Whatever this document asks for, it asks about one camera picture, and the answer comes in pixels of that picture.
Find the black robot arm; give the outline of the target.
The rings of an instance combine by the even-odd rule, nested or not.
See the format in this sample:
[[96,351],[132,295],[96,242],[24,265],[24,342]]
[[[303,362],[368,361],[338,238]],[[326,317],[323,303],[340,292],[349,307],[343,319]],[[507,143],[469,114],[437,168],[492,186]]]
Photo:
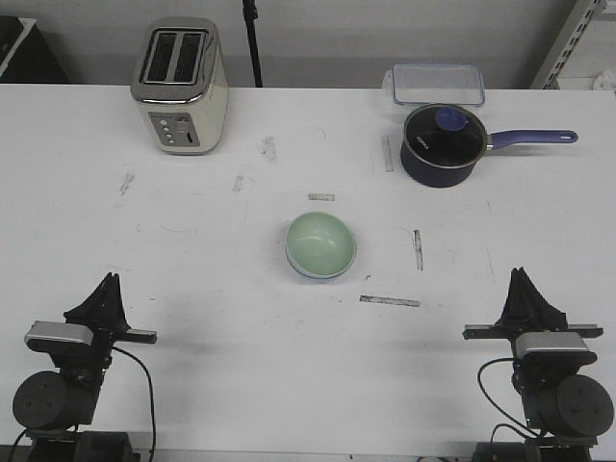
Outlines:
[[26,378],[13,397],[13,416],[28,437],[30,461],[139,461],[124,431],[90,430],[105,374],[117,343],[153,345],[157,334],[132,328],[120,279],[107,273],[64,321],[35,321],[24,337],[55,368]]
[[599,436],[615,419],[608,391],[580,368],[597,361],[586,344],[603,334],[596,324],[570,324],[550,305],[524,269],[511,271],[507,298],[493,324],[468,324],[466,340],[505,339],[506,362],[525,418],[508,416],[504,427],[520,443],[489,440],[475,446],[474,461],[588,461]]

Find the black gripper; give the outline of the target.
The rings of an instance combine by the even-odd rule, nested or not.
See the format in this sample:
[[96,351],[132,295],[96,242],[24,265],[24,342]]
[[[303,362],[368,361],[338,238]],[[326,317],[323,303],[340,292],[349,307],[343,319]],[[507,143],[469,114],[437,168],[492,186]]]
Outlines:
[[[528,314],[529,323],[538,330],[512,330]],[[537,290],[526,271],[513,269],[507,297],[496,324],[467,324],[465,340],[505,339],[513,357],[514,385],[554,385],[597,361],[597,354],[586,339],[602,336],[596,324],[568,327],[566,314],[550,305]]]
[[[107,304],[111,288],[114,311]],[[55,375],[70,384],[101,385],[106,370],[111,366],[115,343],[153,345],[158,339],[156,331],[129,327],[117,273],[108,272],[84,302],[64,312],[64,319],[67,323],[98,327],[89,327],[93,342],[88,350],[76,354],[49,354],[57,369]],[[100,328],[114,325],[115,331]]]

